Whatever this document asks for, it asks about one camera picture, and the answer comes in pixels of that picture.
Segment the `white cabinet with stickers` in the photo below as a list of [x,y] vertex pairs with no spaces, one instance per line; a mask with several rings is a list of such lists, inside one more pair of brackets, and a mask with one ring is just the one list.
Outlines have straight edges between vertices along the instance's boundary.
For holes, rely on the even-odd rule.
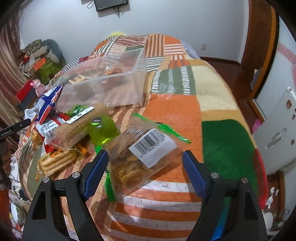
[[253,133],[267,175],[295,160],[295,90],[287,87],[271,114]]

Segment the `yellow curved chair back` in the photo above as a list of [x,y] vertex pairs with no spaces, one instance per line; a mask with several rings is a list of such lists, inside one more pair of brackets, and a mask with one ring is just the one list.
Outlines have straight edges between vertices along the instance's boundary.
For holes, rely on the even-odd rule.
[[112,32],[111,34],[108,35],[108,37],[113,37],[113,36],[126,36],[126,33],[123,33],[123,32]]

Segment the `red white snack bag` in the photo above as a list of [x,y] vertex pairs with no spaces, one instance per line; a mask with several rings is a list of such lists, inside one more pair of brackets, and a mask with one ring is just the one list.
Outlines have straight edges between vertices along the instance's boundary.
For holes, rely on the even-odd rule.
[[67,114],[58,113],[47,117],[42,124],[39,124],[39,122],[37,122],[36,129],[38,133],[42,136],[46,153],[50,153],[54,150],[54,148],[49,145],[52,132],[69,119],[70,116],[68,116]]

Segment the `green candy packet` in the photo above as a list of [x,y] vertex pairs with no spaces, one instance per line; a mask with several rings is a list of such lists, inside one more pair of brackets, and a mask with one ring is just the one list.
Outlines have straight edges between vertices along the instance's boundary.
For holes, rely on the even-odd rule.
[[66,112],[66,114],[67,116],[72,118],[87,108],[88,108],[87,105],[76,104],[75,106],[72,106],[70,110]]

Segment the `green jelly cup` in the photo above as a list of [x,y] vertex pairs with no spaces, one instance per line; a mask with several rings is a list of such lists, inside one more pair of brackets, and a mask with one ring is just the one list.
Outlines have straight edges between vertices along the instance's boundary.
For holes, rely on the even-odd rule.
[[110,116],[102,114],[88,124],[88,134],[95,146],[101,146],[117,137],[120,130]]

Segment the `checkered patchwork quilt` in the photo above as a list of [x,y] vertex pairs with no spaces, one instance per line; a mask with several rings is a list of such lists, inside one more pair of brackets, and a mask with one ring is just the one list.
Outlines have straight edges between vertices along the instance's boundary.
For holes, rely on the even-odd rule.
[[83,57],[83,58],[79,58],[77,60],[73,60],[73,61],[70,61],[69,63],[67,63],[62,69],[61,71],[59,72],[59,74],[64,74],[66,72],[68,72],[70,69],[72,69],[73,67],[85,62],[89,57],[86,56],[86,57]]

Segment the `pile of stuffed clutter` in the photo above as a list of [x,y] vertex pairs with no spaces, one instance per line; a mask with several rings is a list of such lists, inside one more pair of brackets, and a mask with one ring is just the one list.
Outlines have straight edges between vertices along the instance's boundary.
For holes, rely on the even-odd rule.
[[20,49],[23,54],[23,60],[19,68],[24,75],[32,76],[40,68],[41,63],[45,64],[49,60],[55,64],[64,64],[65,58],[59,45],[52,39],[37,39]]

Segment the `orange fried snack bag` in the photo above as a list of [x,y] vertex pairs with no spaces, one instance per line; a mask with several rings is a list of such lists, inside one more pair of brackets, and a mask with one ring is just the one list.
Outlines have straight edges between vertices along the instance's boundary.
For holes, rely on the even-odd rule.
[[121,66],[121,65],[116,65],[116,66],[106,66],[100,76],[107,76],[107,75],[113,75],[113,74],[119,74],[123,73],[125,71],[130,71],[132,68],[126,67],[126,66]]

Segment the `green printed storage box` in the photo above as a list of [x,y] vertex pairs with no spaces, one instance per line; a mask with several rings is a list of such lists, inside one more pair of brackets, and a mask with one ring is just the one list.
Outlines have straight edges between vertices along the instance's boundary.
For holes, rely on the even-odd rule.
[[49,81],[62,69],[62,64],[48,60],[38,71],[37,77],[40,82],[47,85]]

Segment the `striped red gold curtain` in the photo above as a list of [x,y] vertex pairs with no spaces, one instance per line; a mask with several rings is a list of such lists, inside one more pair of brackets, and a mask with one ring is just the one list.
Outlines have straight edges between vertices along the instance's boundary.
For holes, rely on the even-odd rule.
[[19,13],[13,13],[1,30],[1,125],[18,122],[18,110],[14,103],[17,92],[27,82],[19,69],[20,32]]

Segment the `blue white snack bag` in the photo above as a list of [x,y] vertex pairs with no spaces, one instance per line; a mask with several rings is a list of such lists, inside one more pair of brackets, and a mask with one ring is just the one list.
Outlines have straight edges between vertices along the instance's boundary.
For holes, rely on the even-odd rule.
[[56,112],[56,104],[63,90],[63,85],[54,87],[43,94],[37,101],[35,109],[38,112],[36,121],[42,125],[46,118]]

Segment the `clear plastic storage bin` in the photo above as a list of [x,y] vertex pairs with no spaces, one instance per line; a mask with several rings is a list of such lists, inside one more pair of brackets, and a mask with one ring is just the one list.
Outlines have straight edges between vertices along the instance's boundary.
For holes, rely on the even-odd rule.
[[[106,66],[116,65],[130,67],[132,70],[100,76]],[[69,79],[78,74],[85,76],[86,80],[70,84]],[[91,106],[97,103],[106,106],[143,106],[146,74],[142,48],[85,61],[53,79],[54,86],[64,86],[57,109],[66,112],[76,104]]]

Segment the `clear bag barcode cookies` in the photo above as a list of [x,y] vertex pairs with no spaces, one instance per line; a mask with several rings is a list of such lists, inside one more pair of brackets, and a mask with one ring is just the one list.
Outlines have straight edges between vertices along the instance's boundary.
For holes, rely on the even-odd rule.
[[109,156],[104,184],[107,199],[118,201],[138,190],[189,143],[171,126],[133,114],[127,129],[103,146]]

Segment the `beige square cracker pack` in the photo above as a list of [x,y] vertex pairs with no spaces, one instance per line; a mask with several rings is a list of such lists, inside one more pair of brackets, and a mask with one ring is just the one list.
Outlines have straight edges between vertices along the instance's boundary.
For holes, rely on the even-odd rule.
[[69,79],[70,84],[78,84],[86,80],[86,77],[82,74],[75,75],[74,77]]

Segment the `small black wall monitor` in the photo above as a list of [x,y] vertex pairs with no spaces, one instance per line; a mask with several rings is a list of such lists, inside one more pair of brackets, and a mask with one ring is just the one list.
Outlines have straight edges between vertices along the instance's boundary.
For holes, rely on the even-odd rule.
[[128,0],[94,0],[96,11],[115,8],[128,4]]

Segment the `patchwork striped bed blanket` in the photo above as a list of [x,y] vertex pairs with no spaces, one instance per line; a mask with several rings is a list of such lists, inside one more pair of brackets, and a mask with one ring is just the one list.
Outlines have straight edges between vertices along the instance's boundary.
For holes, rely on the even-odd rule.
[[163,34],[69,63],[19,157],[23,240],[267,240],[267,181],[219,73]]

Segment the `brown wooden door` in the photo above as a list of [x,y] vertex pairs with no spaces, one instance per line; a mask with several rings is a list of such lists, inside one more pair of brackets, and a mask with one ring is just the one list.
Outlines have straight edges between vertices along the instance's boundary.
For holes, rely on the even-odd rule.
[[269,1],[249,1],[249,20],[241,67],[246,80],[252,80],[259,70],[257,81],[248,97],[256,99],[264,86],[278,46],[279,16]]

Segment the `pink plush toy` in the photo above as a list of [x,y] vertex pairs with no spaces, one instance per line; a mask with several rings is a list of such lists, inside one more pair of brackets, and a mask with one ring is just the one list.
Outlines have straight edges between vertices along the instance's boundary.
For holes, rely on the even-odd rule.
[[32,80],[30,85],[34,88],[37,97],[41,97],[48,90],[47,87],[43,85],[39,79]]

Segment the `red box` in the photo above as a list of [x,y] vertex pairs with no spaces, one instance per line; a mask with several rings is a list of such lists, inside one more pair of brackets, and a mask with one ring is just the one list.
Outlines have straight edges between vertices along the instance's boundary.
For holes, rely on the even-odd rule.
[[24,111],[27,108],[31,108],[37,99],[32,83],[32,80],[28,80],[16,94],[14,105],[18,111]]

